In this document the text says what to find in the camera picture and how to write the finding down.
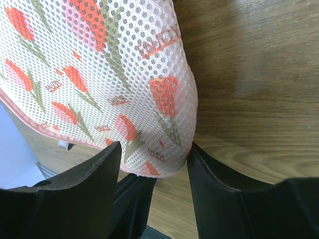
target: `mesh laundry bag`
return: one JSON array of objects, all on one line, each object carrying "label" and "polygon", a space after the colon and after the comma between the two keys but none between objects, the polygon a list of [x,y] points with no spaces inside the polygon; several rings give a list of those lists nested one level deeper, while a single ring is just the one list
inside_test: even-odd
[{"label": "mesh laundry bag", "polygon": [[168,177],[195,132],[197,91],[171,0],[2,0],[0,95],[36,132]]}]

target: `orange flower print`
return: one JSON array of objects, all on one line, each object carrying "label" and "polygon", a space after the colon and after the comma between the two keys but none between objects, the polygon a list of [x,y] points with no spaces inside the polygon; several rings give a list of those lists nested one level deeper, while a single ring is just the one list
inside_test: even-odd
[{"label": "orange flower print", "polygon": [[38,103],[41,110],[45,113],[45,107],[41,96],[41,82],[35,82],[31,72],[28,70],[27,75],[17,67],[12,61],[6,59],[6,70],[9,77],[25,91],[29,92],[34,100]]},{"label": "orange flower print", "polygon": [[145,143],[141,139],[142,133],[137,131],[134,124],[124,115],[119,115],[115,119],[115,127],[127,140],[124,154],[124,164],[129,157]]},{"label": "orange flower print", "polygon": [[65,122],[71,123],[73,125],[78,126],[92,141],[94,141],[91,136],[89,130],[87,129],[81,112],[75,112],[75,110],[71,107],[70,104],[65,106],[64,104],[58,102],[51,102],[53,105],[53,110],[55,114]]},{"label": "orange flower print", "polygon": [[109,146],[111,145],[111,143],[113,143],[113,140],[110,140],[110,139],[105,139],[105,143],[106,143],[106,146]]},{"label": "orange flower print", "polygon": [[10,22],[13,24],[14,28],[23,36],[25,39],[29,41],[34,41],[34,36],[32,31],[29,29],[26,24],[26,17],[15,7],[5,7],[4,8],[6,14]]},{"label": "orange flower print", "polygon": [[73,56],[76,58],[76,59],[78,59],[79,61],[81,61],[81,56],[80,55],[78,55],[75,51],[73,51]]},{"label": "orange flower print", "polygon": [[58,132],[60,131],[60,128],[59,128],[59,126],[57,126],[57,125],[54,125],[54,126],[53,126],[53,129],[54,129],[55,131],[58,131]]},{"label": "orange flower print", "polygon": [[32,91],[33,84],[32,81],[27,75],[17,67],[12,61],[6,59],[6,66],[8,74],[11,76],[11,79],[21,88],[26,91]]},{"label": "orange flower print", "polygon": [[137,138],[137,131],[134,124],[124,115],[115,119],[115,127],[127,141],[134,141]]},{"label": "orange flower print", "polygon": [[64,67],[63,71],[65,72],[67,77],[72,81],[72,83],[76,86],[76,88],[78,88],[79,91],[77,91],[77,93],[79,97],[83,99],[85,102],[95,107],[99,112],[103,113],[99,105],[91,96],[86,81],[81,76],[80,72],[73,66]]},{"label": "orange flower print", "polygon": [[35,39],[29,25],[29,21],[27,20],[23,12],[16,9],[15,7],[5,7],[4,10],[13,27],[20,33],[18,37],[21,45],[28,49],[33,55],[37,56],[45,65],[50,67],[38,45],[34,42]]},{"label": "orange flower print", "polygon": [[59,116],[63,121],[72,123],[74,125],[78,124],[76,114],[72,110],[67,108],[64,104],[52,102],[52,105],[56,115]]},{"label": "orange flower print", "polygon": [[62,75],[63,75],[63,72],[59,71],[58,69],[55,69],[55,72],[56,72],[59,76],[62,76]]},{"label": "orange flower print", "polygon": [[73,66],[68,66],[64,67],[63,71],[80,91],[85,93],[89,92],[88,88],[86,87],[86,82],[80,76],[80,73],[76,68]]},{"label": "orange flower print", "polygon": [[65,20],[88,47],[100,52],[104,48],[106,29],[95,0],[61,1]]},{"label": "orange flower print", "polygon": [[153,176],[159,176],[160,175],[160,173],[156,170],[156,168],[148,161],[140,169],[140,174],[142,174],[142,175],[153,175]]},{"label": "orange flower print", "polygon": [[176,115],[174,93],[177,89],[175,77],[164,77],[151,80],[150,89],[156,105],[164,116],[173,117]]},{"label": "orange flower print", "polygon": [[166,135],[178,146],[181,146],[177,124],[175,121],[175,98],[178,81],[176,77],[167,76],[163,79],[150,80],[150,90],[155,99],[158,110],[163,116],[156,112],[156,118]]},{"label": "orange flower print", "polygon": [[103,52],[105,59],[125,88],[131,91],[121,63],[119,47],[121,8],[118,7],[111,16],[107,1],[100,2],[101,8],[96,2],[97,0],[61,0],[62,14],[70,29],[86,46],[103,52],[105,45],[108,45],[108,52]]}]

